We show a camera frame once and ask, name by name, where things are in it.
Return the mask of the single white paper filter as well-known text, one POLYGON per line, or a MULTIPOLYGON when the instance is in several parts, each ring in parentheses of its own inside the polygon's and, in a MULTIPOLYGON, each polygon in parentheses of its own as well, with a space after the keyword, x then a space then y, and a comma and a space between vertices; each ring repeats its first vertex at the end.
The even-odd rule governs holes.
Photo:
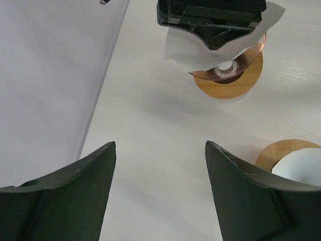
POLYGON ((304 148, 287 154, 275 164, 271 173, 320 187, 320 148, 304 148))

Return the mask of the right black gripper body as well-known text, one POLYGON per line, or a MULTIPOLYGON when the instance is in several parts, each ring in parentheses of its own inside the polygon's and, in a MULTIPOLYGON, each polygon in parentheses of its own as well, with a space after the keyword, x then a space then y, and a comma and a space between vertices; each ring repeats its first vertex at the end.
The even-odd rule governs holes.
POLYGON ((261 21, 266 1, 158 1, 157 22, 189 29, 205 27, 252 31, 261 21))

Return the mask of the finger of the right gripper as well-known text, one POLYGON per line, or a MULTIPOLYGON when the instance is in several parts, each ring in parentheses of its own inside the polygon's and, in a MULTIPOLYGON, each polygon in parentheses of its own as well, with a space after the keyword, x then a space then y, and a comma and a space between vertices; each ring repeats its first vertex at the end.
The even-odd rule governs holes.
POLYGON ((235 40, 243 35, 243 30, 213 28, 212 37, 210 39, 210 49, 218 50, 226 43, 235 40))
POLYGON ((191 28, 191 33, 198 37, 209 50, 217 50, 215 44, 212 43, 212 40, 215 36, 215 29, 202 27, 202 26, 193 26, 191 28))

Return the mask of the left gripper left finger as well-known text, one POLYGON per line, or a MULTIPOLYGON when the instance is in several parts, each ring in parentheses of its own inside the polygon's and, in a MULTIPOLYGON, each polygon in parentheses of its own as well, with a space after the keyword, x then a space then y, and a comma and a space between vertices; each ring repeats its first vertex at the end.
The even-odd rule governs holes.
POLYGON ((115 164, 109 142, 53 173, 1 188, 1 240, 99 240, 115 164))

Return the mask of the pink glass dripper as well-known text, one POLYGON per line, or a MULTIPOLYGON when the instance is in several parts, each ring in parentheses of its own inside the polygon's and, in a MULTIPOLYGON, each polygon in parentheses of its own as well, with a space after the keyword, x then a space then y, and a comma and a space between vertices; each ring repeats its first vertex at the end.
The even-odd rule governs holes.
POLYGON ((266 34, 252 47, 243 51, 242 54, 234 59, 227 61, 209 70, 199 70, 190 72, 194 77, 202 80, 210 80, 214 82, 231 83, 233 78, 240 77, 243 72, 256 60, 262 52, 266 41, 266 34))

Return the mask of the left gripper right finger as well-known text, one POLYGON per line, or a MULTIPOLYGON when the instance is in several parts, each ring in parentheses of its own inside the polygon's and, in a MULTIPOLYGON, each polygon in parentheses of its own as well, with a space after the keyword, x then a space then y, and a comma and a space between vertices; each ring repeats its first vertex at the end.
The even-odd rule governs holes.
POLYGON ((279 177, 214 142, 206 164, 223 240, 320 240, 320 188, 279 177))

